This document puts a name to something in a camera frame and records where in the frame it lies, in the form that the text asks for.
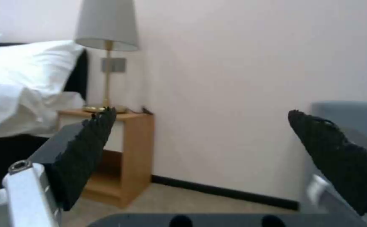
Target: black baseboard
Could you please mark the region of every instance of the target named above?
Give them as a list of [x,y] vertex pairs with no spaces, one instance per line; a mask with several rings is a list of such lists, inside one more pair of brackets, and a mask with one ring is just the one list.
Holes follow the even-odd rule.
[[236,190],[231,190],[231,189],[225,189],[225,188],[220,188],[220,187],[214,187],[214,186],[209,186],[209,185],[204,185],[204,184],[197,184],[197,183],[188,182],[188,181],[176,180],[176,179],[168,178],[168,177],[161,177],[161,176],[153,175],[152,182],[157,183],[157,184],[164,184],[164,185],[168,185],[172,187],[180,187],[180,188],[185,188],[189,190],[199,191],[199,192],[212,194],[212,195],[220,195],[220,196],[225,196],[225,197],[238,199],[238,200],[245,200],[245,201],[251,201],[251,202],[256,202],[260,204],[275,206],[275,207],[286,208],[289,210],[299,209],[299,203],[293,200],[280,199],[280,198],[270,197],[266,195],[258,195],[258,194],[253,194],[253,193],[248,193],[248,192],[243,192],[243,191],[236,191]]

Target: brass lamp base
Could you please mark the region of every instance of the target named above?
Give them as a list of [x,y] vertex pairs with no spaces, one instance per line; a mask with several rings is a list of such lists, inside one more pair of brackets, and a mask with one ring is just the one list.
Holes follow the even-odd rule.
[[[118,114],[124,114],[124,113],[127,112],[127,107],[125,107],[125,106],[117,105],[117,106],[115,106],[115,108],[116,108],[116,112]],[[104,111],[105,108],[104,107],[97,107],[97,106],[84,106],[82,108],[82,110],[85,111],[85,112],[96,113],[96,112]]]

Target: black headboard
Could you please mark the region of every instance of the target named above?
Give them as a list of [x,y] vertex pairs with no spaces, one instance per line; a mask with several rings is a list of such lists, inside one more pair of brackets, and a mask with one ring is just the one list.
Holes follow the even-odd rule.
[[[0,43],[0,46],[22,45],[25,43]],[[88,53],[86,49],[78,57],[74,70],[65,85],[64,91],[78,92],[86,100],[86,88],[88,83]]]

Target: table lamp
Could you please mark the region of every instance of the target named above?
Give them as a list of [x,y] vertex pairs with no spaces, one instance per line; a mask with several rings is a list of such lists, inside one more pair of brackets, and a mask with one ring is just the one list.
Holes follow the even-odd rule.
[[85,111],[98,112],[111,105],[109,81],[111,51],[136,51],[138,38],[133,0],[84,0],[75,42],[106,50],[104,100],[100,107],[86,106]]

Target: lamp stand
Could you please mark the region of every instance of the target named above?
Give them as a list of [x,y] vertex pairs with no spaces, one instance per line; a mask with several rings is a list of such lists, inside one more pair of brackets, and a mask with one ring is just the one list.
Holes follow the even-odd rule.
[[[110,107],[109,98],[109,82],[110,82],[110,64],[111,64],[111,50],[113,49],[113,42],[105,40],[104,49],[106,50],[106,64],[105,64],[105,83],[104,83],[104,100],[102,101],[102,107],[85,106],[86,112],[102,112],[105,107]],[[125,113],[127,108],[125,106],[116,106],[118,113]]]

